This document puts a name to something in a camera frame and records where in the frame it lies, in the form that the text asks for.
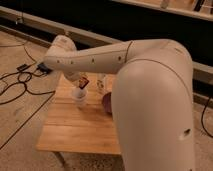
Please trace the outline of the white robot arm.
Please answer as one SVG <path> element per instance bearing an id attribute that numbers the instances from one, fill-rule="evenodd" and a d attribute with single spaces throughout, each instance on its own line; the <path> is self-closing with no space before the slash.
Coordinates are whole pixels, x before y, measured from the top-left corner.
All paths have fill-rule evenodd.
<path id="1" fill-rule="evenodd" d="M 44 63 L 71 81 L 79 72 L 115 76 L 112 115 L 125 171 L 195 171 L 193 62 L 182 44 L 143 39 L 78 50 L 58 35 Z"/>

